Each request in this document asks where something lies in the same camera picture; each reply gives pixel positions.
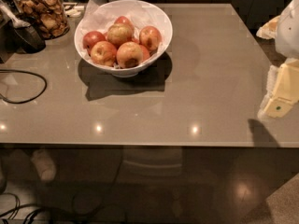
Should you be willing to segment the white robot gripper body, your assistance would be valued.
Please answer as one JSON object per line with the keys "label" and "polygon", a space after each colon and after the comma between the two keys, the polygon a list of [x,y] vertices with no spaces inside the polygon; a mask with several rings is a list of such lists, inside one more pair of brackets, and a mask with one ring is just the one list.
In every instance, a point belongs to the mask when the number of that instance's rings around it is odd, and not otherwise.
{"label": "white robot gripper body", "polygon": [[291,0],[280,14],[275,43],[278,53],[299,59],[299,0]]}

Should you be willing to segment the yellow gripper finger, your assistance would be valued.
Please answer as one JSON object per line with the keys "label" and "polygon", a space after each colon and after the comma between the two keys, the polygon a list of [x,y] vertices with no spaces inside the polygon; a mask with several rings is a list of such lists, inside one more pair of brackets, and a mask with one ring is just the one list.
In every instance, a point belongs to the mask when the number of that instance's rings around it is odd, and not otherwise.
{"label": "yellow gripper finger", "polygon": [[276,16],[262,27],[260,27],[256,35],[262,39],[275,39],[277,36],[279,16]]}
{"label": "yellow gripper finger", "polygon": [[271,65],[267,75],[266,95],[258,118],[282,118],[299,102],[299,60],[288,58],[280,67]]}

